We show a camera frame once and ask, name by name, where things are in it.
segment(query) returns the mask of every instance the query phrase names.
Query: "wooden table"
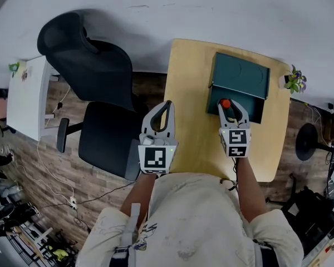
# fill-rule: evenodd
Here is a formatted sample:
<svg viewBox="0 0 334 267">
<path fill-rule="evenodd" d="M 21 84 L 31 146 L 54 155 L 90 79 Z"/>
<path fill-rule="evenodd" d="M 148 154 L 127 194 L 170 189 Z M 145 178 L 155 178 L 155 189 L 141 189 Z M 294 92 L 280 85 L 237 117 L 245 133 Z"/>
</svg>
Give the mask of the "wooden table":
<svg viewBox="0 0 334 267">
<path fill-rule="evenodd" d="M 172 172 L 203 172 L 235 179 L 233 161 L 227 158 L 218 135 L 219 116 L 206 113 L 208 84 L 216 52 L 236 56 L 271 69 L 268 98 L 261 124 L 251 124 L 249 160 L 256 179 L 273 180 L 281 158 L 289 109 L 289 91 L 278 79 L 287 74 L 283 62 L 220 44 L 175 39 L 172 44 L 165 100 L 175 106 L 175 139 L 179 146 Z"/>
</svg>

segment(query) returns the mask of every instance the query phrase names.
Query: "shoe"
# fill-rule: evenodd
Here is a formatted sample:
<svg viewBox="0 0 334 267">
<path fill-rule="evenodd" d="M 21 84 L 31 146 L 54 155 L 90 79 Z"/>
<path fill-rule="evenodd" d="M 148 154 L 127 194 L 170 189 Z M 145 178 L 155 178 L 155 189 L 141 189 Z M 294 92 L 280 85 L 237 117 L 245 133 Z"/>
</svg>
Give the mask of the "shoe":
<svg viewBox="0 0 334 267">
<path fill-rule="evenodd" d="M 15 162 L 15 154 L 13 153 L 13 150 L 10 149 L 8 152 L 9 152 L 8 155 L 10 155 L 12 158 L 12 162 Z"/>
<path fill-rule="evenodd" d="M 32 206 L 31 208 L 34 209 L 36 215 L 41 216 L 41 213 L 38 211 L 38 208 L 36 208 L 35 206 Z"/>
<path fill-rule="evenodd" d="M 0 172 L 0 179 L 7 179 L 7 176 L 3 172 Z"/>
</svg>

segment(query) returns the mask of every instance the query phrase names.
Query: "white wall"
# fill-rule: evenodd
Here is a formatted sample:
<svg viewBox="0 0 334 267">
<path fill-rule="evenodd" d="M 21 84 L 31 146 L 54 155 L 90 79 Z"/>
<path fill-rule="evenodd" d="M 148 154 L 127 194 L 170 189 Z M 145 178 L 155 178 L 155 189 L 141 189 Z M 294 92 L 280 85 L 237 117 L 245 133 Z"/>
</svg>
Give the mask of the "white wall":
<svg viewBox="0 0 334 267">
<path fill-rule="evenodd" d="M 1 77 L 8 80 L 9 62 L 38 56 L 48 20 L 82 8 L 95 9 L 90 36 L 126 50 L 136 71 L 166 72 L 172 39 L 197 39 L 293 63 L 308 77 L 306 93 L 295 97 L 334 102 L 334 0 L 7 0 Z"/>
</svg>

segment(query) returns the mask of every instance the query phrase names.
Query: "wooden floor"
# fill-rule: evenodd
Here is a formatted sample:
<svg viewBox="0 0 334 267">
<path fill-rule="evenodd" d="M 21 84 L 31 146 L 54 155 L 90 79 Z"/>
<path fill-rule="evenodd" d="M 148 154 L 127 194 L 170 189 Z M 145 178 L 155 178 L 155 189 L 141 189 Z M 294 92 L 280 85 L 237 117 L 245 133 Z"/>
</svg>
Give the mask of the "wooden floor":
<svg viewBox="0 0 334 267">
<path fill-rule="evenodd" d="M 137 95 L 142 96 L 148 106 L 152 108 L 163 100 L 165 78 L 165 76 L 138 74 L 134 78 L 133 90 Z M 60 79 L 59 82 L 50 82 L 46 113 L 53 111 L 67 90 L 68 85 L 63 79 Z M 68 117 L 71 123 L 82 121 L 86 106 L 87 102 L 79 100 L 70 91 L 63 101 L 63 108 L 56 111 L 56 118 L 50 121 L 48 127 L 57 126 L 61 117 Z M 302 162 L 297 159 L 294 152 L 297 132 L 304 123 L 311 122 L 311 116 L 311 110 L 304 104 L 291 102 L 286 140 L 276 178 L 271 183 L 261 183 L 264 193 L 274 200 L 288 199 L 291 186 L 288 181 L 290 173 L 294 173 L 299 178 L 299 188 L 306 184 L 314 191 L 322 192 L 324 189 L 327 175 L 326 153 L 317 151 L 309 161 Z M 39 152 L 43 163 L 58 179 L 74 187 L 74 195 L 78 202 L 98 197 L 129 183 L 81 160 L 78 157 L 79 137 L 79 132 L 68 137 L 64 154 L 56 150 L 54 137 L 44 137 L 39 143 Z M 55 193 L 63 194 L 67 198 L 72 195 L 71 187 L 55 180 L 40 162 L 37 154 L 37 141 L 31 140 L 19 132 L 14 135 L 6 132 L 4 138 L 0 137 L 0 150 L 2 145 L 7 144 L 14 150 L 16 159 L 14 163 L 2 167 L 2 170 L 23 186 L 29 201 L 39 209 L 47 205 L 67 202 L 62 196 L 54 195 L 50 188 L 41 181 L 33 180 L 42 179 Z M 128 186 L 99 200 L 79 205 L 78 216 L 89 227 L 92 227 L 100 211 L 107 206 L 120 207 L 130 189 L 131 186 Z M 74 223 L 75 211 L 68 206 L 60 205 L 41 209 L 41 213 L 42 223 L 46 227 L 63 229 L 69 239 L 78 242 L 78 248 L 82 246 L 88 233 L 84 228 L 80 228 Z"/>
</svg>

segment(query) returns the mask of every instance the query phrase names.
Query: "red knob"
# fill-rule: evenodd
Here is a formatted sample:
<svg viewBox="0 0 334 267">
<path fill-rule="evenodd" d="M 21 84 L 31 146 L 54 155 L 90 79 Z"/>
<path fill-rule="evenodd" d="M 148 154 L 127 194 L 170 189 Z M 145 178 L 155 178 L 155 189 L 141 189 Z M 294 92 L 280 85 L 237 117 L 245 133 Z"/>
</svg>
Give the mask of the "red knob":
<svg viewBox="0 0 334 267">
<path fill-rule="evenodd" d="M 228 100 L 228 99 L 222 99 L 221 101 L 220 101 L 220 104 L 222 105 L 222 107 L 224 108 L 224 109 L 228 109 L 228 108 L 230 108 L 231 107 L 231 102 Z"/>
</svg>

